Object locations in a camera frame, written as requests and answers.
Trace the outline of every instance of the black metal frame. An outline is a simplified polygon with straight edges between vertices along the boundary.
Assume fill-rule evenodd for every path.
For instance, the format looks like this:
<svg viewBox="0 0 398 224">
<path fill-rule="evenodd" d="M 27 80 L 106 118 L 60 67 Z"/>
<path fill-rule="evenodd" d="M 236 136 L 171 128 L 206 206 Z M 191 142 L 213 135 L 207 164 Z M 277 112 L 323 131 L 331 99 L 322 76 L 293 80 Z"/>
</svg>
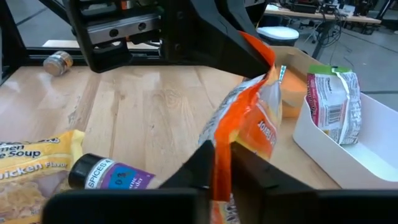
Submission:
<svg viewBox="0 0 398 224">
<path fill-rule="evenodd" d="M 68 24 L 65 7 L 57 0 L 39 0 Z M 68 52 L 77 66 L 87 65 L 81 50 L 63 47 L 26 47 L 6 0 L 0 0 L 0 26 L 2 30 L 2 50 L 4 68 L 0 85 L 22 66 L 42 66 L 43 61 L 58 50 Z M 160 57 L 156 49 L 130 49 L 134 60 L 129 65 L 176 65 Z M 180 62 L 179 65 L 197 65 L 193 62 Z"/>
</svg>

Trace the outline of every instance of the wooden tabletop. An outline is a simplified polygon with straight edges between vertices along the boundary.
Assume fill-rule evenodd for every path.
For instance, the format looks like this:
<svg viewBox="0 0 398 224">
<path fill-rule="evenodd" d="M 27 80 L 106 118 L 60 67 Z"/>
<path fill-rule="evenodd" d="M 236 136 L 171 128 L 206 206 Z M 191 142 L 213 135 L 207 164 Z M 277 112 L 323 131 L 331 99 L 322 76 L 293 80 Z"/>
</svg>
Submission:
<svg viewBox="0 0 398 224">
<path fill-rule="evenodd" d="M 291 16 L 291 17 L 302 17 L 302 18 L 312 18 L 312 19 L 323 19 L 323 15 L 320 13 L 303 13 L 303 12 L 293 12 L 289 9 L 282 8 L 282 7 L 270 7 L 268 6 L 265 14 L 268 15 L 278 15 L 278 16 Z M 334 15 L 325 15 L 326 20 L 335 20 Z M 368 23 L 368 24 L 380 24 L 381 21 L 378 19 L 373 19 L 365 16 L 348 16 L 343 18 L 349 22 L 361 22 L 361 23 Z"/>
<path fill-rule="evenodd" d="M 72 67 L 53 77 L 22 67 L 0 86 L 0 141 L 86 132 L 84 152 L 170 177 L 195 151 L 200 131 L 242 77 L 209 67 L 122 67 L 97 74 Z M 283 120 L 271 162 L 313 186 L 338 185 L 292 139 Z"/>
</svg>

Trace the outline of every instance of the gray floor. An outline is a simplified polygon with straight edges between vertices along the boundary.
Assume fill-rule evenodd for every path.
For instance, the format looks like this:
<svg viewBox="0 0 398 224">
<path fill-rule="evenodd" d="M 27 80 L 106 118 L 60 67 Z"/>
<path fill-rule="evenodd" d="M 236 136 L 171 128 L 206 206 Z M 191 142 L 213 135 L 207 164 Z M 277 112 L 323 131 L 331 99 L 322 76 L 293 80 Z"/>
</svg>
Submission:
<svg viewBox="0 0 398 224">
<path fill-rule="evenodd" d="M 70 26 L 45 8 L 38 0 L 7 0 L 22 38 L 27 46 L 41 46 L 47 40 L 73 40 Z M 315 44 L 304 43 L 300 36 L 296 47 L 312 54 Z M 361 35 L 344 30 L 340 41 L 324 49 L 320 61 L 344 65 L 358 74 L 361 90 L 398 111 L 398 35 L 380 29 L 373 35 Z"/>
</svg>

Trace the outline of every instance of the white bin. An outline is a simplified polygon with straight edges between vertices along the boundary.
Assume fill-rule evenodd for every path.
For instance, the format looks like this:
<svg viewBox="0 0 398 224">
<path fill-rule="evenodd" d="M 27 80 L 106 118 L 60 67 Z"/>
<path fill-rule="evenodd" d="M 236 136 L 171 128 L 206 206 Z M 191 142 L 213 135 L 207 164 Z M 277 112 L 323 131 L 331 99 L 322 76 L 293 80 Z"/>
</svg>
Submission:
<svg viewBox="0 0 398 224">
<path fill-rule="evenodd" d="M 359 143 L 339 146 L 315 126 L 304 100 L 294 141 L 344 189 L 398 189 L 398 113 L 361 94 Z"/>
</svg>

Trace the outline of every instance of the orange bag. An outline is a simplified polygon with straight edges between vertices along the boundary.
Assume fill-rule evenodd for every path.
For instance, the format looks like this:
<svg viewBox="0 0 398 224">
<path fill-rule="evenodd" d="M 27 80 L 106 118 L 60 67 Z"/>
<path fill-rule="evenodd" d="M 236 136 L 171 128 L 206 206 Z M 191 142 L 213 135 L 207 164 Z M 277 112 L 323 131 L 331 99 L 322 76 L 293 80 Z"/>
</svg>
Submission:
<svg viewBox="0 0 398 224">
<path fill-rule="evenodd" d="M 199 137 L 199 144 L 211 139 L 215 146 L 213 200 L 229 201 L 231 195 L 231 149 L 234 141 L 269 159 L 282 119 L 282 97 L 275 53 L 259 39 L 241 33 L 271 65 L 267 74 L 242 82 L 233 89 Z"/>
</svg>

